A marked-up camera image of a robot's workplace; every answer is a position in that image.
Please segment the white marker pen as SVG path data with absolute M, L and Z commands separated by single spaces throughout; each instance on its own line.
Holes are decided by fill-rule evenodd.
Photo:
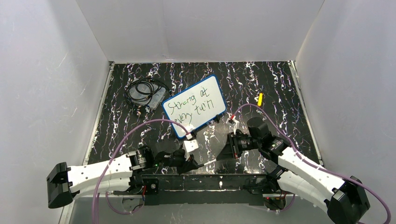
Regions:
M 210 164 L 212 164 L 212 163 L 215 163 L 216 161 L 217 161 L 217 160 L 214 159 L 214 160 L 212 160 L 212 161 L 208 161 L 208 162 L 204 163 L 203 165 L 204 165 L 204 166 L 207 166 L 207 165 L 210 165 Z

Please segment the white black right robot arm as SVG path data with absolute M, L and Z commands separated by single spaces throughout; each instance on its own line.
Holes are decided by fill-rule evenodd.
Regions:
M 327 173 L 327 169 L 296 152 L 290 143 L 271 133 L 268 125 L 258 117 L 248 120 L 248 134 L 239 122 L 229 119 L 233 128 L 217 160 L 237 159 L 242 152 L 257 149 L 276 168 L 267 174 L 266 182 L 273 190 L 283 190 L 301 196 L 321 208 L 335 224 L 356 224 L 370 209 L 361 181 Z

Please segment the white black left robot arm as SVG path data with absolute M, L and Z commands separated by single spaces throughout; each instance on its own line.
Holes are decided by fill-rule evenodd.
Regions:
M 75 199 L 95 193 L 130 192 L 135 188 L 147 187 L 150 184 L 141 178 L 141 173 L 158 165 L 176 167 L 178 174 L 201 167 L 192 154 L 186 155 L 183 148 L 172 153 L 162 151 L 155 154 L 147 145 L 113 161 L 81 166 L 68 166 L 66 162 L 61 162 L 46 178 L 48 208 L 61 208 Z

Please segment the blue framed whiteboard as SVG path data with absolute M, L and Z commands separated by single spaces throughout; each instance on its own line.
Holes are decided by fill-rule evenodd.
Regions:
M 176 136 L 183 138 L 185 131 L 194 131 L 226 111 L 226 103 L 215 75 L 208 76 L 189 88 L 162 102 Z

